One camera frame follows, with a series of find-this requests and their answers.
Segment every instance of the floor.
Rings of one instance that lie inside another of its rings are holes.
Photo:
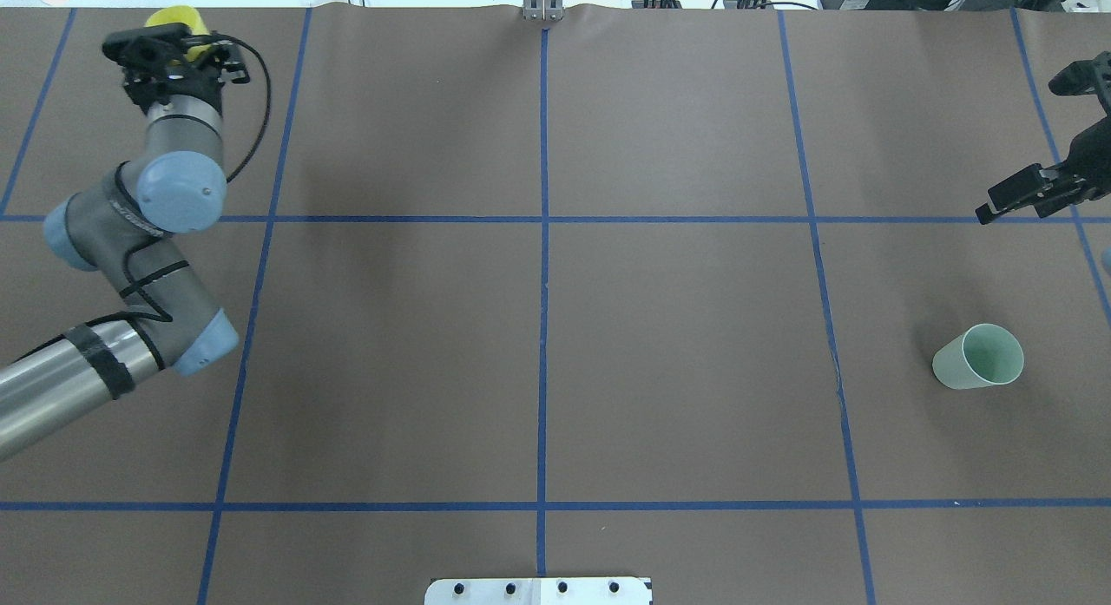
[[[242,347],[0,465],[0,602],[1107,601],[1111,201],[972,212],[1099,119],[1045,83],[1108,16],[204,16],[276,80],[178,240]],[[144,17],[0,18],[0,359],[119,304],[40,221],[141,150],[99,43]],[[1027,371],[948,391],[981,321]]]

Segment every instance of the blue joint cap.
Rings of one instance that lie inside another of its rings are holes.
[[[196,151],[163,153],[139,173],[136,198],[147,221],[166,232],[209,229],[223,212],[228,182],[220,165]]]
[[[228,315],[220,309],[201,335],[173,363],[173,371],[178,371],[182,376],[190,376],[213,361],[228,355],[236,344],[239,344],[239,333],[236,333],[231,321],[228,321]]]
[[[73,241],[69,236],[69,230],[66,226],[66,211],[72,200],[72,198],[67,199],[47,214],[47,219],[42,222],[42,235],[54,256],[61,258],[71,268],[97,270],[77,252],[77,246],[73,245]]]

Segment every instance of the yellow object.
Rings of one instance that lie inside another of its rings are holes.
[[[190,32],[193,34],[208,34],[208,28],[204,27],[204,20],[201,19],[201,13],[191,6],[171,6],[159,10],[154,14],[147,18],[147,23],[144,26],[150,28],[151,26],[162,26],[163,23],[184,23],[189,26]],[[191,48],[190,51],[186,52],[186,58],[190,62],[197,60],[197,57],[202,54],[209,46],[199,46]]]

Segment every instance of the grid line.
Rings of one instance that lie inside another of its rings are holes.
[[[540,31],[540,345],[537,404],[537,576],[548,574],[548,28]]]
[[[0,214],[0,222],[22,222],[41,224],[46,214]],[[1084,225],[1111,224],[1111,216],[1079,216]],[[542,224],[543,216],[507,214],[507,216],[453,216],[453,214],[224,214],[222,224]],[[794,224],[809,225],[817,221],[822,225],[980,225],[975,216],[791,216],[791,214],[740,214],[739,216],[711,216],[711,214],[657,214],[655,216],[625,216],[625,214],[599,214],[599,216],[559,216],[552,214],[547,221],[552,225],[614,225],[614,224]],[[1051,216],[1009,216],[993,221],[992,225],[1074,225],[1074,219]]]
[[[1045,133],[1045,142],[1049,145],[1050,153],[1053,154],[1053,163],[1060,165],[1061,153],[1057,149],[1057,139],[1053,138],[1052,128],[1049,127],[1049,119],[1045,118],[1045,108],[1042,105],[1041,94],[1038,92],[1038,83],[1034,81],[1033,69],[1030,67],[1030,56],[1027,53],[1027,41],[1022,36],[1022,22],[1019,21],[1019,11],[1014,8],[1011,8],[1011,26],[1014,28],[1014,40],[1019,43],[1019,56],[1022,57],[1022,69],[1027,74],[1027,83],[1030,85],[1030,97],[1034,100],[1034,110],[1038,111],[1038,120],[1041,122],[1043,133]],[[1080,210],[1075,205],[1069,205],[1069,213],[1072,216],[1072,224],[1075,225],[1080,246],[1084,250],[1084,261],[1088,262],[1089,273],[1091,273],[1092,282],[1095,284],[1095,293],[1099,295],[1100,305],[1103,307],[1103,317],[1108,321],[1108,327],[1111,327],[1111,304],[1108,303],[1107,289],[1103,288],[1103,278],[1100,275],[1100,269],[1095,265],[1095,256],[1092,253],[1092,245],[1088,242],[1088,233],[1084,232]]]
[[[799,154],[799,173],[802,178],[802,194],[807,202],[807,214],[810,219],[810,242],[813,245],[814,269],[818,273],[818,292],[822,300],[822,314],[825,317],[825,337],[833,360],[833,372],[837,379],[837,396],[841,407],[841,440],[844,445],[844,462],[849,475],[849,492],[852,495],[853,518],[857,523],[857,546],[860,552],[861,576],[864,582],[864,596],[868,605],[875,605],[875,586],[872,581],[872,562],[868,549],[868,532],[864,526],[864,511],[860,503],[860,482],[857,477],[857,457],[852,447],[852,431],[849,424],[849,406],[844,399],[844,381],[841,376],[841,360],[837,349],[837,332],[833,329],[833,311],[830,305],[829,288],[825,282],[825,264],[822,260],[822,241],[818,230],[814,196],[810,186],[810,165],[807,163],[807,147],[802,138],[802,120],[799,115],[799,99],[794,90],[794,72],[791,68],[791,47],[787,34],[787,19],[783,11],[777,11],[779,20],[779,38],[783,51],[783,70],[787,75],[787,93],[791,102],[791,121],[794,123],[794,145]]]
[[[982,510],[1111,507],[1111,497],[1015,497],[1015,498],[889,498],[889,500],[769,500],[769,501],[549,501],[548,512],[808,512],[849,511],[857,505],[877,510]],[[117,501],[4,501],[0,512],[213,512],[216,502],[117,502]],[[448,513],[448,512],[536,512],[534,501],[489,502],[226,502],[221,511],[233,513],[297,514],[313,512]]]
[[[58,72],[58,63],[61,61],[62,51],[66,49],[66,41],[73,29],[73,21],[77,19],[77,9],[71,8],[66,17],[66,26],[62,27],[62,34],[58,39],[58,47],[54,48],[54,56],[50,59],[50,68],[47,69],[47,77],[42,80],[42,88],[39,90],[39,98],[36,99],[34,110],[31,111],[31,119],[27,122],[27,130],[23,131],[23,140],[19,143],[19,151],[16,153],[16,162],[11,165],[11,173],[8,174],[8,185],[3,189],[3,196],[0,196],[0,216],[8,211],[8,202],[11,201],[11,193],[16,190],[16,181],[19,178],[19,170],[23,167],[23,158],[31,147],[31,138],[34,135],[34,127],[39,123],[39,114],[47,102],[47,94],[50,92],[50,84],[54,82],[54,74]]]
[[[28,128],[23,134],[22,145],[17,154],[16,163],[9,174],[3,196],[0,198],[0,221],[4,222],[41,222],[43,216],[37,214],[4,214],[12,196],[17,177],[28,150],[39,114],[44,104],[52,79],[57,72],[61,53],[67,43],[76,19],[76,9],[71,9],[67,18],[61,38],[56,49],[51,67],[40,90],[39,99],[32,111]],[[1059,497],[1059,498],[937,498],[937,500],[862,500],[857,477],[852,440],[849,427],[849,415],[844,399],[843,381],[837,351],[837,339],[833,329],[832,311],[829,291],[824,276],[824,264],[821,256],[819,225],[869,225],[869,224],[979,224],[975,216],[818,216],[814,211],[812,190],[810,185],[809,167],[805,159],[805,148],[802,139],[798,98],[794,90],[794,75],[790,62],[790,49],[785,19],[778,13],[784,71],[791,102],[794,123],[795,145],[798,148],[800,172],[807,202],[807,216],[551,216],[549,210],[548,182],[548,29],[541,31],[540,48],[540,183],[541,183],[541,216],[298,216],[298,214],[278,214],[277,206],[281,191],[283,167],[289,145],[290,131],[293,122],[297,92],[308,42],[311,21],[311,9],[306,10],[298,62],[290,92],[290,104],[287,112],[286,127],[282,134],[281,151],[276,170],[270,209],[267,214],[229,214],[222,216],[222,222],[259,222],[266,224],[266,233],[260,254],[259,269],[256,276],[251,311],[247,333],[243,341],[243,352],[240,361],[239,376],[231,419],[229,421],[228,438],[216,501],[211,503],[178,503],[178,502],[0,502],[0,512],[210,512],[212,523],[201,585],[198,592],[198,604],[207,599],[208,585],[214,561],[216,545],[219,536],[220,520],[224,512],[232,513],[441,513],[441,512],[534,512],[537,514],[537,572],[546,574],[546,513],[547,512],[778,512],[778,511],[853,511],[857,522],[858,545],[860,546],[862,573],[869,604],[874,605],[875,595],[872,584],[871,565],[868,553],[867,533],[864,530],[864,511],[902,511],[902,510],[975,510],[975,508],[1051,508],[1051,507],[1111,507],[1111,497]],[[1052,131],[1044,114],[1041,99],[1035,87],[1032,70],[1027,54],[1018,13],[1011,10],[1012,24],[1017,43],[1023,62],[1028,83],[1035,110],[1055,162],[1060,155],[1055,147]],[[224,501],[231,455],[234,447],[236,430],[246,385],[247,366],[258,315],[266,268],[269,260],[269,245],[273,226],[291,224],[291,222],[332,222],[332,224],[408,224],[408,222],[426,222],[426,224],[539,224],[541,226],[541,292],[540,292],[540,349],[538,377],[538,455],[537,455],[537,501],[536,502],[459,502],[459,503],[348,503],[348,502],[243,502],[229,503]],[[844,442],[847,467],[849,471],[850,500],[811,500],[811,501],[675,501],[675,502],[549,502],[547,500],[547,333],[548,333],[548,278],[550,261],[550,225],[587,225],[587,224],[805,224],[811,230],[819,292],[825,317],[827,336],[830,353],[837,375],[838,397],[841,406],[842,437]],[[1081,245],[1083,245],[1089,269],[1095,282],[1103,304],[1108,323],[1111,324],[1111,307],[1100,279],[1091,246],[1083,225],[1111,224],[1111,216],[1081,216],[1072,206],[1071,216],[1039,219],[1035,216],[1012,216],[998,221],[1004,225],[1027,224],[1072,224],[1077,226]]]
[[[278,165],[274,169],[273,190],[270,194],[270,213],[268,214],[266,233],[262,235],[262,252],[259,256],[259,269],[254,276],[254,292],[251,296],[251,312],[247,317],[247,332],[243,335],[243,352],[239,361],[239,376],[236,381],[236,395],[231,404],[231,415],[228,422],[228,437],[224,442],[223,462],[220,466],[220,481],[217,485],[216,503],[212,508],[212,523],[209,528],[208,546],[204,551],[204,565],[201,571],[200,587],[197,591],[197,604],[204,605],[208,601],[209,582],[212,577],[212,564],[216,558],[217,541],[220,536],[220,521],[223,515],[223,500],[228,491],[228,475],[231,471],[231,454],[236,446],[236,431],[239,426],[239,412],[243,402],[243,389],[247,384],[248,360],[251,355],[251,344],[254,339],[254,327],[259,316],[259,301],[262,296],[262,285],[266,282],[267,263],[270,258],[270,241],[273,238],[273,218],[278,213],[278,200],[281,199],[281,181],[286,170],[286,154],[289,150],[290,132],[293,130],[293,117],[297,112],[297,94],[301,84],[301,69],[304,65],[304,50],[309,43],[309,27],[312,23],[312,9],[304,9],[304,21],[301,24],[301,44],[298,49],[297,65],[293,68],[293,83],[290,87],[289,108],[286,111],[286,127],[281,135],[281,150],[278,153]]]

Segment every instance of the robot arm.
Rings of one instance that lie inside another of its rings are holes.
[[[1072,139],[1069,157],[1060,165],[1043,169],[1033,163],[988,189],[990,201],[975,210],[983,225],[1027,205],[1045,218],[1111,193],[1111,52],[1069,64],[1050,80],[1049,90],[1059,95],[1094,94],[1107,118]]]
[[[79,324],[0,371],[0,460],[162,369],[191,375],[238,344],[222,307],[171,241],[220,216],[221,88],[226,74],[250,80],[230,37],[194,28],[168,23],[104,41],[147,115],[146,151],[60,204],[43,233],[72,268],[100,270],[127,310]]]

